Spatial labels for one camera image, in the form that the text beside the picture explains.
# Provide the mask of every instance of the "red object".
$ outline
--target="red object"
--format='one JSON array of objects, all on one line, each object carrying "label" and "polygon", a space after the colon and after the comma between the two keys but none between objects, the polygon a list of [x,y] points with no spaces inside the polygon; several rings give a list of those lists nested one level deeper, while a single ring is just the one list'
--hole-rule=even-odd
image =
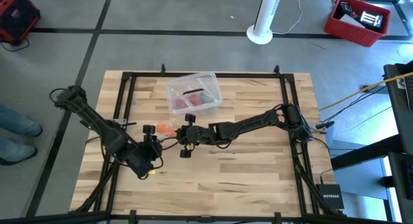
[{"label": "red object", "polygon": [[0,41],[19,45],[39,19],[30,0],[0,0]]},{"label": "red object", "polygon": [[188,108],[189,106],[185,103],[185,101],[177,98],[175,99],[175,109],[181,109],[181,108]]},{"label": "red object", "polygon": [[[380,32],[361,28],[350,23],[345,23],[334,18],[340,1],[347,2],[357,15],[367,10],[375,14],[383,15],[383,24]],[[324,31],[334,36],[347,39],[363,46],[372,46],[380,37],[387,35],[388,24],[390,23],[390,10],[380,8],[359,0],[337,0],[336,5],[328,16]]]},{"label": "red object", "polygon": [[191,94],[188,97],[189,102],[194,106],[202,105],[201,97],[198,94]]}]

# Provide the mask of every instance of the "red crate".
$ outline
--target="red crate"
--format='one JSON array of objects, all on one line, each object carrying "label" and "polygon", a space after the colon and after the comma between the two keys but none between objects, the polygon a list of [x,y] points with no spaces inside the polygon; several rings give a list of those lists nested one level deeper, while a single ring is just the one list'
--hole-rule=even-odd
[{"label": "red crate", "polygon": [[0,42],[19,45],[39,18],[30,0],[0,0]]},{"label": "red crate", "polygon": [[[368,30],[366,28],[351,25],[350,23],[345,23],[343,21],[340,21],[339,19],[334,18],[333,16],[336,13],[340,1],[347,2],[357,15],[360,15],[364,10],[383,15],[383,28],[381,28],[380,32],[376,32],[373,30]],[[389,23],[390,10],[380,8],[359,0],[337,0],[336,5],[328,16],[324,31],[326,33],[347,39],[363,46],[372,46],[380,37],[387,35]]]}]

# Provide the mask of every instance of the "wooden tabletop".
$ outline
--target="wooden tabletop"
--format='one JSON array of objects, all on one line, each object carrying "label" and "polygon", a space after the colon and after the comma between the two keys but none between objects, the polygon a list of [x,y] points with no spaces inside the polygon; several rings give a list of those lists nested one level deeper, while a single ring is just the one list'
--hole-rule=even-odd
[{"label": "wooden tabletop", "polygon": [[[104,118],[113,116],[122,73],[106,71],[96,108]],[[308,121],[319,121],[310,74],[294,75],[303,115]],[[128,133],[136,141],[143,138],[143,125],[170,121],[180,127],[185,123],[183,117],[169,112],[165,91],[169,79],[137,79],[129,119],[137,125],[128,127]],[[196,125],[239,121],[283,102],[278,79],[218,78],[218,81],[224,101],[215,114],[198,116]],[[314,137],[325,140],[320,134]],[[164,146],[173,142],[165,141]],[[86,146],[70,209],[80,206],[99,181],[103,162],[99,146],[98,139]],[[140,215],[273,216],[274,212],[281,212],[284,217],[301,216],[288,133],[284,130],[267,127],[248,132],[226,150],[200,145],[190,159],[180,158],[180,150],[178,145],[163,152],[164,167],[144,181],[129,168],[121,167],[113,213],[129,214],[130,210],[137,210]],[[308,144],[308,152],[318,183],[320,173],[331,168],[330,156],[327,148],[317,141]],[[334,183],[333,173],[324,173],[323,180]],[[307,210],[311,212],[309,192],[303,184]],[[103,196],[103,208],[107,192],[108,189]]]}]

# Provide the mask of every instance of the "blue jeans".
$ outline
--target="blue jeans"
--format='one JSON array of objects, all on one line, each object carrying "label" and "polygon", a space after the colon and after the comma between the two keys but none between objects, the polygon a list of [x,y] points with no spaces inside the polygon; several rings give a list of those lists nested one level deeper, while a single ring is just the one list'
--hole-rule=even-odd
[{"label": "blue jeans", "polygon": [[[22,136],[38,136],[42,128],[38,123],[0,104],[0,127]],[[0,136],[0,163],[13,164],[33,157],[35,147]]]}]

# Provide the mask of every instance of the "concrete floor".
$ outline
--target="concrete floor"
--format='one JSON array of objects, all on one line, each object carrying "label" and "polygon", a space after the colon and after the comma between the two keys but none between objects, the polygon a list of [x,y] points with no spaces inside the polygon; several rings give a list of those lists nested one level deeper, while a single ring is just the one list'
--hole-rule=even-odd
[{"label": "concrete floor", "polygon": [[[254,23],[259,1],[112,0],[102,28],[244,32]],[[37,27],[94,29],[105,0],[32,2],[42,13]],[[392,11],[388,34],[407,36],[394,7],[376,4]],[[301,0],[301,7],[303,17],[292,33],[325,34],[330,0]],[[404,0],[401,7],[413,23],[412,3]],[[272,30],[288,30],[298,15],[295,0],[281,0]],[[169,71],[269,72],[280,65],[282,72],[310,72],[318,105],[323,107],[361,85],[381,80],[385,64],[407,63],[413,56],[411,41],[380,40],[366,48],[338,39],[275,38],[265,46],[257,46],[246,37],[101,34],[87,64],[84,58],[92,34],[31,33],[28,38],[31,45],[22,51],[11,53],[0,48],[0,101],[33,117],[45,132],[37,139],[24,139],[39,149],[35,158],[0,167],[0,219],[25,215],[62,117],[47,95],[53,88],[74,84],[83,63],[87,71],[82,86],[92,107],[96,106],[105,70],[159,70],[161,63]],[[345,105],[326,110],[321,117]],[[335,119],[334,139],[366,145],[379,140],[378,136],[391,136],[397,132],[391,109],[348,131],[389,106],[388,96],[382,94],[357,104]],[[87,129],[72,116],[37,215],[67,212],[87,135]],[[355,204],[357,200],[349,195],[346,202]],[[349,215],[374,218],[363,210],[356,209]]]}]

